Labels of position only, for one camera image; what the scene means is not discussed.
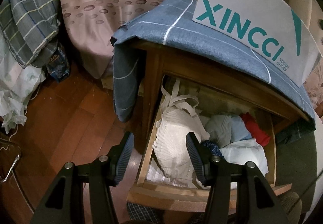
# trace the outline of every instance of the silver bolt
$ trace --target silver bolt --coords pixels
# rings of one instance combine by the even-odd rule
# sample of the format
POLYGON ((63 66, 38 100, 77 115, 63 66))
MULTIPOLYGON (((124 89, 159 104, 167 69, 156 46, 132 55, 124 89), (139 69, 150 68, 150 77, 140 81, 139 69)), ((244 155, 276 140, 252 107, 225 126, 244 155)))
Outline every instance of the silver bolt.
POLYGON ((219 162, 221 158, 219 156, 212 156, 212 161, 213 162, 219 162))
POLYGON ((252 161, 248 161, 247 166, 250 167, 250 168, 254 168, 256 166, 256 164, 254 162, 252 162, 252 161))
POLYGON ((70 168, 72 168, 72 166, 73 166, 73 163, 72 163, 72 162, 67 162, 67 163, 64 165, 64 167, 65 167, 66 169, 70 169, 70 168))
POLYGON ((105 162, 105 161, 107 161, 107 160, 108 160, 108 156, 106 156, 106 155, 100 156, 100 157, 99 157, 99 160, 100 160, 101 162, 105 162))

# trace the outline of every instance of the red cloth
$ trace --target red cloth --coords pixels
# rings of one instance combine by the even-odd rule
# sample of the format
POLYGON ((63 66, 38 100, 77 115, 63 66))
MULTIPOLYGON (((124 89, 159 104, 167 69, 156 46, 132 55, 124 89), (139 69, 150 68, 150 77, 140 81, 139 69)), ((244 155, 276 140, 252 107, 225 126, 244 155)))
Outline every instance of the red cloth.
POLYGON ((240 117, 242 118, 242 121, 244 122, 244 125, 250 132, 251 136, 256 139, 257 143, 262 146, 266 146, 270 141, 270 136, 259 128, 251 114, 240 114, 240 117))

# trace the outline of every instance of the teal logo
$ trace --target teal logo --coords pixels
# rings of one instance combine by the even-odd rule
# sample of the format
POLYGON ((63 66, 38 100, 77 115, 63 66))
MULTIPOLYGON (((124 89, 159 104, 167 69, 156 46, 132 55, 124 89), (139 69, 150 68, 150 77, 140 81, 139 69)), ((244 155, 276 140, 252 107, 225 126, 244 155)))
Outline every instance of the teal logo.
MULTIPOLYGON (((203 21, 205 19, 208 19, 210 22, 210 25, 217 27, 217 25, 215 23, 215 19, 214 19, 214 13, 217 13, 219 11, 223 11, 224 10, 223 6, 220 4, 217 4, 216 6, 211 7, 210 2, 208 0, 202 0, 202 1, 204 3, 204 7, 205 7, 206 11, 203 14, 201 14, 200 16, 198 16, 196 19, 198 21, 203 21)), ((260 27, 254 27, 254 28, 250 29, 249 28, 251 25, 250 20, 246 19, 246 21, 243 24, 241 24, 240 15, 238 13, 233 13, 231 21, 228 24, 231 14, 232 14, 232 10, 225 9, 221 23, 218 26, 218 28, 221 30, 226 29, 226 32, 228 32, 230 34, 235 29, 239 39, 243 39, 244 36, 247 34, 248 35, 248 42, 249 42, 250 46, 253 48, 256 48, 256 49, 258 49, 260 45, 257 44, 253 40, 253 35, 255 33, 261 34, 265 38, 263 43, 261 44, 261 50, 262 50, 263 54, 267 57, 272 57, 273 61, 277 60, 279 55, 284 50, 284 47, 280 46, 279 42, 276 39, 274 39, 272 37, 266 37, 267 32, 264 29, 262 29, 260 27), (273 56, 267 50, 267 45, 270 43, 274 44, 277 47, 277 52, 273 56)), ((295 34, 296 34, 297 56, 299 56, 300 46, 301 46, 302 22, 301 22, 300 18, 293 12, 293 10, 292 10, 292 15, 293 15, 294 26, 295 26, 295 34)))

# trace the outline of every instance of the reddish brown floor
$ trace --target reddish brown floor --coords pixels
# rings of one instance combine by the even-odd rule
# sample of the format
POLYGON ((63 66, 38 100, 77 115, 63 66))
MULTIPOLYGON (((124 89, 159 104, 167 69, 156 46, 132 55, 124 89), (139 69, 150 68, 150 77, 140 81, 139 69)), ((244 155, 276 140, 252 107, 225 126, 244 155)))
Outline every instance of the reddish brown floor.
MULTIPOLYGON (((19 126, 18 133, 12 137, 22 149, 16 173, 33 207, 37 207, 65 162, 89 163, 106 154, 129 130, 135 135, 135 148, 123 181, 111 189, 119 222, 129 220, 126 197, 146 145, 141 138, 142 106, 139 97, 133 118, 121 123, 113 111, 112 92, 103 89, 100 81, 92 79, 82 68, 73 64, 71 76, 59 84, 48 78, 28 105, 25 126, 19 126)), ((13 148, 1 150, 0 160, 12 159, 15 153, 13 148)), ((91 223, 88 185, 84 198, 86 222, 91 223)), ((12 177, 0 184, 1 200, 16 224, 29 223, 32 213, 12 177)))

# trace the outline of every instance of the open drawer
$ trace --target open drawer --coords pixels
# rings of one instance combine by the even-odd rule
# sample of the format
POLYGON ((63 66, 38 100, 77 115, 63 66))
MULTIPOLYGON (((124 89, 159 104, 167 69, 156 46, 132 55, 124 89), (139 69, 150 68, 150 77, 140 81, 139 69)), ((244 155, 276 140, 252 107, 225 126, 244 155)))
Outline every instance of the open drawer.
MULTIPOLYGON (((168 79, 165 89, 171 92, 175 79, 168 79)), ((291 189, 291 184, 275 186, 276 182, 276 146, 271 114, 259 109, 250 103, 239 100, 229 94, 215 91, 199 84, 181 80, 179 95, 195 95, 199 99, 197 109, 201 110, 201 116, 211 116, 216 113, 237 114, 249 112, 258 123, 259 127, 270 136, 270 142, 264 147, 269 172, 265 175, 267 181, 276 195, 291 189)), ((156 168, 156 157, 153 152, 153 142, 156 140, 156 121, 161 118, 160 104, 156 114, 152 132, 148 139, 143 155, 137 180, 130 189, 127 201, 148 207, 174 211, 205 210, 209 190, 203 190, 194 181, 183 179, 159 178, 152 179, 151 171, 156 168)), ((234 213, 236 207, 236 189, 230 193, 229 213, 234 213)))

